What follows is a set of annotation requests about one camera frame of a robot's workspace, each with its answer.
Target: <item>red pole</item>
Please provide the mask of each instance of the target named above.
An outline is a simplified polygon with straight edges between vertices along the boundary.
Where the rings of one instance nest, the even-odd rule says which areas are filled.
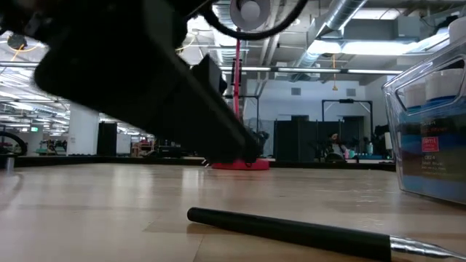
[[[240,45],[241,41],[236,41],[236,63],[234,67],[234,91],[233,91],[233,103],[234,103],[234,112],[236,117],[240,119]]]

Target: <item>red label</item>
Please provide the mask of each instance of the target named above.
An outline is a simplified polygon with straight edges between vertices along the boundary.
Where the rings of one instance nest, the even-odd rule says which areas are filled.
[[[439,152],[438,138],[422,138],[422,152]]]

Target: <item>red base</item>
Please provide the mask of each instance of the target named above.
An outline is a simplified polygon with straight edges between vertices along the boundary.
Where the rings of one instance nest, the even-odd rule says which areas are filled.
[[[243,161],[237,160],[232,164],[216,163],[212,165],[212,168],[219,170],[269,170],[270,162],[263,159],[257,159],[256,163],[246,164]]]

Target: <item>white container lid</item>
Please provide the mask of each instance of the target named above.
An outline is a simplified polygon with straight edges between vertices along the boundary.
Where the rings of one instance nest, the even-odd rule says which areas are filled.
[[[466,17],[453,21],[449,26],[450,43],[466,36]]]
[[[405,87],[403,91],[405,94],[405,107],[423,106],[426,102],[425,89],[425,83],[412,84]]]
[[[426,78],[426,100],[457,96],[461,89],[463,69],[437,71]]]

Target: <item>black pen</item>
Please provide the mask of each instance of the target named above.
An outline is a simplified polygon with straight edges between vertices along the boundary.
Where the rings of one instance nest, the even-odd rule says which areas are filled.
[[[392,261],[396,258],[407,259],[410,255],[437,259],[457,258],[466,261],[466,256],[453,253],[437,245],[335,226],[198,207],[193,207],[188,211],[188,219],[220,229],[377,261]]]

